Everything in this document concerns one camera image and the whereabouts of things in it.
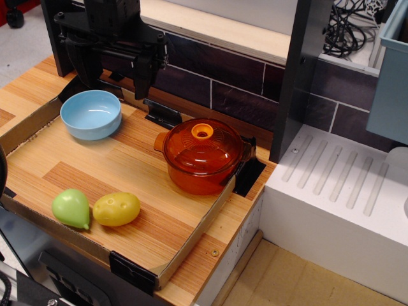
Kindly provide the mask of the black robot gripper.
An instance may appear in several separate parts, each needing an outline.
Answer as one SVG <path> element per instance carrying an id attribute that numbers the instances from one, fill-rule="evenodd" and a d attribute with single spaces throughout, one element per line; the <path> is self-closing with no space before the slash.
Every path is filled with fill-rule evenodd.
<path id="1" fill-rule="evenodd" d="M 74 69 L 89 88 L 97 86 L 103 72 L 98 53 L 135 60 L 136 99 L 149 95 L 158 69 L 168 62 L 168 40 L 142 20 L 139 1 L 84 1 L 79 11 L 56 13 L 54 22 Z"/>

